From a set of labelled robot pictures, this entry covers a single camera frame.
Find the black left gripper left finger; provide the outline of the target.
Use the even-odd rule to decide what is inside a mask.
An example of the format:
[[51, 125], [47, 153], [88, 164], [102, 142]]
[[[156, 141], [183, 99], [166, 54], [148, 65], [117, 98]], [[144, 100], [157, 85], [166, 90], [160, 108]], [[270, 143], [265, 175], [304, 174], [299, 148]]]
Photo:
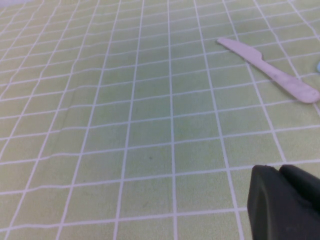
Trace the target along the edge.
[[320, 238], [320, 213], [274, 167], [252, 168], [247, 212], [254, 240]]

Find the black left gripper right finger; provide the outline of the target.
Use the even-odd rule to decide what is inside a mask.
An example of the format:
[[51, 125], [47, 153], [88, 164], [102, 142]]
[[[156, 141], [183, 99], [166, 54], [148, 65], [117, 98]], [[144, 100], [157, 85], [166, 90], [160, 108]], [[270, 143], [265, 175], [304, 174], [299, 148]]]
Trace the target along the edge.
[[320, 179], [294, 165], [285, 164], [279, 172], [290, 185], [320, 213]]

